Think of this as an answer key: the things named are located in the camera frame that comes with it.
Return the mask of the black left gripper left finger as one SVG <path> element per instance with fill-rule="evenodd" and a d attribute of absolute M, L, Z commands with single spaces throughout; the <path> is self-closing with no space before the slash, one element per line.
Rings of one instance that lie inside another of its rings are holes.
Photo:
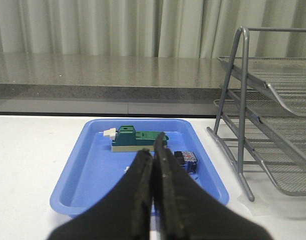
<path fill-rule="evenodd" d="M 51 240 L 147 240 L 150 237 L 153 157 L 137 152 L 130 168 L 95 205 L 57 227 Z"/>

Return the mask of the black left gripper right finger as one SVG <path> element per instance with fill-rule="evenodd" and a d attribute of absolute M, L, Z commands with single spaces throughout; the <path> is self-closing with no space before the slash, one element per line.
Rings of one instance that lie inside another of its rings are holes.
<path fill-rule="evenodd" d="M 154 203 L 165 240 L 270 240 L 261 226 L 222 205 L 204 191 L 163 146 L 162 132 L 154 143 Z"/>

